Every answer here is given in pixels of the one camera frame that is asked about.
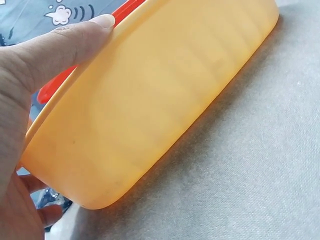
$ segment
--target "plastic container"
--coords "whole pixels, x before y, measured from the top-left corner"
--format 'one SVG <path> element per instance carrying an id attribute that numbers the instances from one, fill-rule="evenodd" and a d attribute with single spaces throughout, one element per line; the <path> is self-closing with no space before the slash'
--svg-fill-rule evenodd
<path id="1" fill-rule="evenodd" d="M 123 196 L 275 26 L 274 0 L 146 0 L 78 66 L 26 135 L 22 164 L 87 209 Z"/>

